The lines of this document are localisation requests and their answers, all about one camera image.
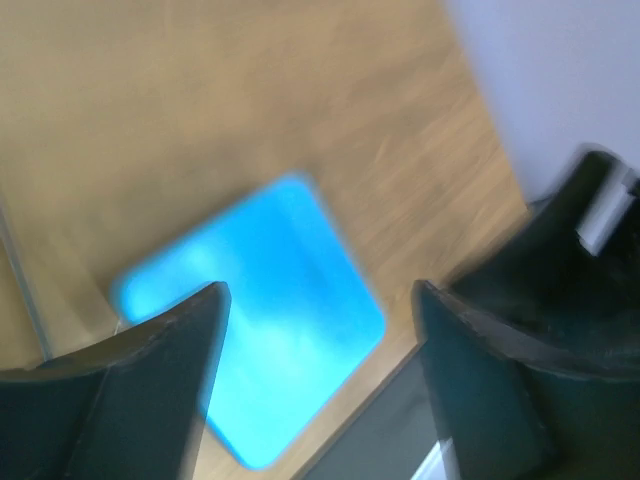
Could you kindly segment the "teal tin lid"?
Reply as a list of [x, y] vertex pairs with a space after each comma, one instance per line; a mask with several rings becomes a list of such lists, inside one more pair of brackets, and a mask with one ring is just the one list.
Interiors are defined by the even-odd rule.
[[230, 312], [207, 424], [246, 468], [269, 467], [382, 340], [385, 315], [310, 178], [289, 173], [123, 272], [114, 310], [136, 325], [208, 283]]

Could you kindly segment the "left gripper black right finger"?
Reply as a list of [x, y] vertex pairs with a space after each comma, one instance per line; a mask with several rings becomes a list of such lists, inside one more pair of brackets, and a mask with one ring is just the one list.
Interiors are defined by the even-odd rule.
[[639, 382], [525, 363], [510, 332], [425, 280], [414, 321], [438, 437], [462, 479], [636, 479]]

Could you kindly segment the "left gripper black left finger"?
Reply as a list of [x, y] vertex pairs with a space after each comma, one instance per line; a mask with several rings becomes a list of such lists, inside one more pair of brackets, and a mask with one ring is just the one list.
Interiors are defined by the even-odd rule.
[[223, 282], [112, 337], [1, 373], [4, 479], [178, 479], [193, 468], [230, 311]]

